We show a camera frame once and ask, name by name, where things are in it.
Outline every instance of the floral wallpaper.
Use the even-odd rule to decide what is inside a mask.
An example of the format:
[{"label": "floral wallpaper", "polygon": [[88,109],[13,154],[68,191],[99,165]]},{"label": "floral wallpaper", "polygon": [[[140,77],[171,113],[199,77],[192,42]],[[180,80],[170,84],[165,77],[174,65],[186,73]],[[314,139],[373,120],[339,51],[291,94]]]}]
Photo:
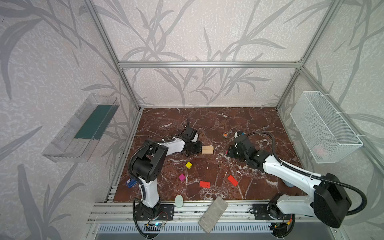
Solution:
[{"label": "floral wallpaper", "polygon": [[[0,0],[0,239],[78,239],[137,114],[83,4]],[[120,102],[92,157],[43,157],[90,93]]]},{"label": "floral wallpaper", "polygon": [[[94,2],[120,61],[300,60],[331,3]],[[241,68],[125,69],[140,104],[156,107],[275,106],[271,101],[281,96],[292,72]]]},{"label": "floral wallpaper", "polygon": [[[383,99],[384,1],[344,1],[331,25],[306,63],[330,96],[342,107],[364,134],[384,152]],[[379,240],[384,235],[384,178],[362,149],[333,164],[317,164],[290,117],[303,91],[313,91],[299,77],[279,114],[294,141],[296,153],[308,170],[330,172],[363,190],[367,207],[348,216],[343,227],[348,237]],[[348,192],[355,206],[360,198]]]}]

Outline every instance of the black mounting plate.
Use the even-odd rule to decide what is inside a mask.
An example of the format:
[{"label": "black mounting plate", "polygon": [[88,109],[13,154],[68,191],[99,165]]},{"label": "black mounting plate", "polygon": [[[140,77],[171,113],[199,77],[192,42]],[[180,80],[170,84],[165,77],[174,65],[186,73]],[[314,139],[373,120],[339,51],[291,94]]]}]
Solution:
[{"label": "black mounting plate", "polygon": [[[168,221],[173,220],[173,213],[175,210],[175,205],[174,204],[160,204],[160,215],[157,218],[157,220],[167,220],[167,214],[168,214]],[[135,206],[135,211],[136,211],[136,220],[137,221],[147,221],[151,216],[146,214],[143,209],[140,207],[139,204]]]},{"label": "black mounting plate", "polygon": [[[250,212],[255,215],[255,220],[276,220],[269,216],[268,210],[267,210],[268,203],[265,204],[252,204],[252,209],[250,209]],[[281,214],[279,216],[279,219],[286,219],[288,215]]]}]

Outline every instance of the yellow cube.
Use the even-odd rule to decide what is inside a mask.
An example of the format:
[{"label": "yellow cube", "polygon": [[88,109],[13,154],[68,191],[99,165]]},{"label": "yellow cube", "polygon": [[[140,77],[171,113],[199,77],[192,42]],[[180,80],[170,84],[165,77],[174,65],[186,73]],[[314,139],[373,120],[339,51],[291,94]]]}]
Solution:
[{"label": "yellow cube", "polygon": [[187,162],[187,164],[185,165],[188,169],[190,169],[192,167],[192,163],[190,162]]}]

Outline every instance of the red marble surface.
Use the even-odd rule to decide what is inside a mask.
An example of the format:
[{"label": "red marble surface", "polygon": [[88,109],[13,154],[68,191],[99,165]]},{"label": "red marble surface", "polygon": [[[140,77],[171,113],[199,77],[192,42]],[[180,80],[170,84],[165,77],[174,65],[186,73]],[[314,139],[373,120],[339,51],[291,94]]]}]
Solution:
[{"label": "red marble surface", "polygon": [[[182,195],[184,200],[214,200],[221,196],[225,200],[271,199],[276,193],[303,195],[296,187],[287,187],[273,175],[248,168],[244,162],[228,158],[225,153],[233,140],[234,132],[271,132],[276,139],[277,155],[296,166],[299,160],[275,108],[146,108],[134,137],[132,150],[137,150],[147,139],[160,140],[179,133],[190,118],[190,125],[197,129],[203,146],[213,146],[213,154],[197,154],[186,157],[181,153],[167,156],[161,175],[157,179],[158,193],[162,201],[175,200]],[[225,139],[222,134],[230,134]],[[271,140],[265,136],[250,136],[256,149],[271,152]],[[185,167],[192,163],[191,169]],[[127,163],[122,173],[114,201],[128,202],[141,198],[136,185],[128,188]],[[184,174],[186,179],[180,181]],[[232,175],[239,184],[235,187],[227,179]],[[210,189],[199,186],[200,181],[210,182]]]}]

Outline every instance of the perforated metal strip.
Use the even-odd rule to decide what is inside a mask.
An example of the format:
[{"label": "perforated metal strip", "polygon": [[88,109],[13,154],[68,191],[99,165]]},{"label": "perforated metal strip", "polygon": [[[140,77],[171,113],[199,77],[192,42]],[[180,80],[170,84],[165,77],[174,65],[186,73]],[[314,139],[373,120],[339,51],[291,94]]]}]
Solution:
[{"label": "perforated metal strip", "polygon": [[[266,233],[271,232],[270,223],[217,223],[211,233]],[[140,223],[141,230],[146,233],[144,224]],[[160,233],[204,233],[198,223],[167,223],[164,227],[150,227]],[[100,224],[98,233],[137,233],[133,223]]]}]

